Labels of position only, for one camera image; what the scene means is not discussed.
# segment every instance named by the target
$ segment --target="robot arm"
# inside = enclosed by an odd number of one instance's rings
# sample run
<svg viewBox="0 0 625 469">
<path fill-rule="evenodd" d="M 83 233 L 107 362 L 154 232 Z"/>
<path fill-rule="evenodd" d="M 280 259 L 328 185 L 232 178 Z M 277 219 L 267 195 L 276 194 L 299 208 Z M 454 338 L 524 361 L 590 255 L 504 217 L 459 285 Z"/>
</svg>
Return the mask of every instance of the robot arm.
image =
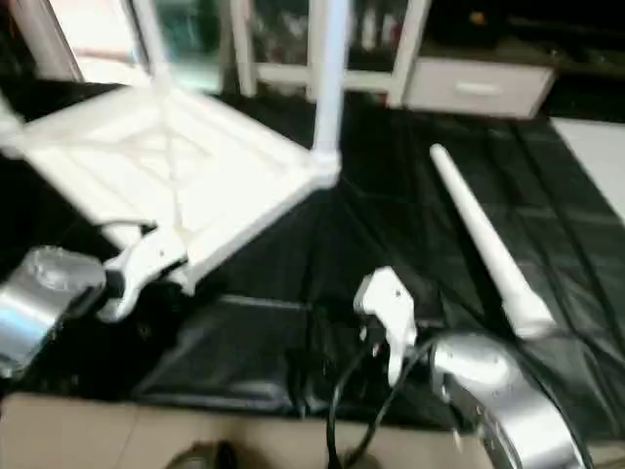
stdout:
<svg viewBox="0 0 625 469">
<path fill-rule="evenodd" d="M 387 328 L 392 386 L 417 336 L 406 295 L 384 268 L 365 279 L 354 302 Z M 434 393 L 476 426 L 494 467 L 589 469 L 592 462 L 582 457 L 560 410 L 502 343 L 478 333 L 446 333 L 430 357 Z"/>
<path fill-rule="evenodd" d="M 434 393 L 476 426 L 494 467 L 586 467 L 556 405 L 499 342 L 446 336 L 435 344 L 431 364 Z"/>
</svg>

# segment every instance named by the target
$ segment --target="white cabinet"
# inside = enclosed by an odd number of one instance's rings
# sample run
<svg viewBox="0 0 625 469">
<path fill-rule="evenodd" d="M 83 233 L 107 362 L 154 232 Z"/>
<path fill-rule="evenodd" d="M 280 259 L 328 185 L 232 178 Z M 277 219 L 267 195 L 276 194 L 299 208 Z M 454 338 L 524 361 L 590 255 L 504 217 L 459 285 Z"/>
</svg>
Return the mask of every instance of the white cabinet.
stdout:
<svg viewBox="0 0 625 469">
<path fill-rule="evenodd" d="M 418 59 L 406 94 L 413 109 L 529 117 L 551 88 L 541 66 Z"/>
</svg>

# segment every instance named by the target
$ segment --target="black plastic sheet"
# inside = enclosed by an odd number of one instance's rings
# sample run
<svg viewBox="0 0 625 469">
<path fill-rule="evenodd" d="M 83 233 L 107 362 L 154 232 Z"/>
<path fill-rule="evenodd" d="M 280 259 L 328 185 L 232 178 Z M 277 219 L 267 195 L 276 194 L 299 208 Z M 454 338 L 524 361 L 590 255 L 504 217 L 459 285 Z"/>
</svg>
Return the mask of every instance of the black plastic sheet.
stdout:
<svg viewBox="0 0 625 469">
<path fill-rule="evenodd" d="M 306 102 L 224 100 L 311 144 L 313 107 Z M 187 319 L 177 338 L 163 347 L 133 399 L 322 415 L 358 346 L 355 290 L 387 265 L 415 296 L 422 333 L 487 329 L 515 342 L 498 293 L 430 162 L 430 145 L 441 143 L 562 326 L 558 337 L 517 345 L 533 357 L 585 436 L 625 438 L 625 232 L 549 122 L 387 110 L 349 97 L 343 126 L 338 186 L 303 201 L 199 285 L 185 303 Z M 7 184 L 5 194 L 25 196 L 14 180 Z M 38 184 L 31 184 L 36 192 Z M 6 197 L 6 213 L 18 220 L 20 211 Z M 30 209 L 45 219 L 59 199 L 37 199 Z M 10 228 L 3 237 L 53 237 L 41 223 L 16 221 L 23 233 Z M 95 247 L 102 241 L 89 233 L 93 248 L 85 235 L 64 243 L 102 253 Z M 343 416 L 374 413 L 388 393 L 383 366 L 384 357 L 364 365 L 346 394 Z M 390 421 L 452 423 L 429 393 L 424 366 Z"/>
</svg>

